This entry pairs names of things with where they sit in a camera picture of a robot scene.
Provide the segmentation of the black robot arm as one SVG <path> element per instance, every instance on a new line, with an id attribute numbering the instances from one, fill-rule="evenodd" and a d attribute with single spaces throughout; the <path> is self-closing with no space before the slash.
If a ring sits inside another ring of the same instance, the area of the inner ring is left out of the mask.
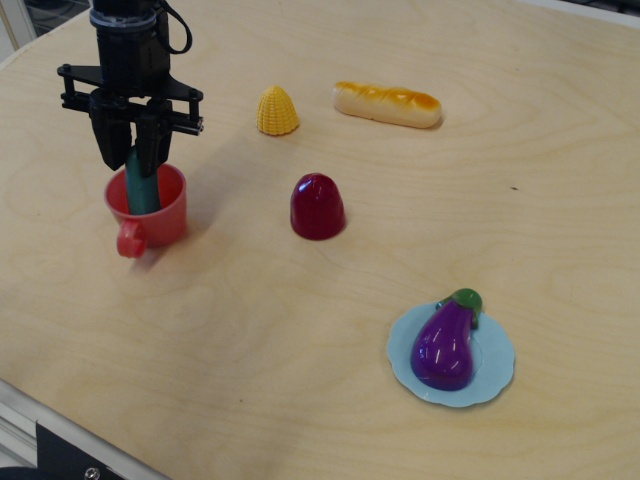
<path id="1" fill-rule="evenodd" d="M 203 129 L 203 93 L 171 75 L 171 57 L 186 53 L 193 37 L 184 27 L 180 49 L 170 44 L 169 19 L 186 22 L 166 1 L 94 1 L 99 64 L 64 64 L 66 109 L 89 115 L 103 162 L 116 171 L 137 153 L 139 175 L 156 173 L 169 156 L 172 134 Z"/>

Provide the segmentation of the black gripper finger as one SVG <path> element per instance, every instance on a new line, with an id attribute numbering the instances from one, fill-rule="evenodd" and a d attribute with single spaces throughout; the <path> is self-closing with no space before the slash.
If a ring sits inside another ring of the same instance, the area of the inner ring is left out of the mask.
<path id="1" fill-rule="evenodd" d="M 169 100 L 151 99 L 135 120 L 136 150 L 143 178 L 154 175 L 168 159 L 172 139 L 168 118 L 172 112 Z"/>
<path id="2" fill-rule="evenodd" d="M 111 170 L 118 170 L 132 145 L 127 103 L 117 98 L 91 97 L 89 116 L 103 162 Z"/>

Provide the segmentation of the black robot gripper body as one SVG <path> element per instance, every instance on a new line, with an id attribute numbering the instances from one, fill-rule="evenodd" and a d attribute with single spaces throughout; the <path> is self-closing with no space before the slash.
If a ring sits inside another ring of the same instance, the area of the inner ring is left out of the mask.
<path id="1" fill-rule="evenodd" d="M 171 57 L 188 52 L 192 46 L 193 36 L 184 19 L 173 9 L 91 9 L 89 21 L 96 32 L 99 64 L 64 64 L 58 68 L 64 80 L 63 107 L 90 110 L 89 95 L 75 89 L 77 82 L 117 98 L 129 119 L 137 108 L 127 104 L 130 98 L 181 101 L 188 104 L 189 111 L 170 113 L 169 128 L 200 134 L 203 93 L 175 80 L 170 73 Z"/>

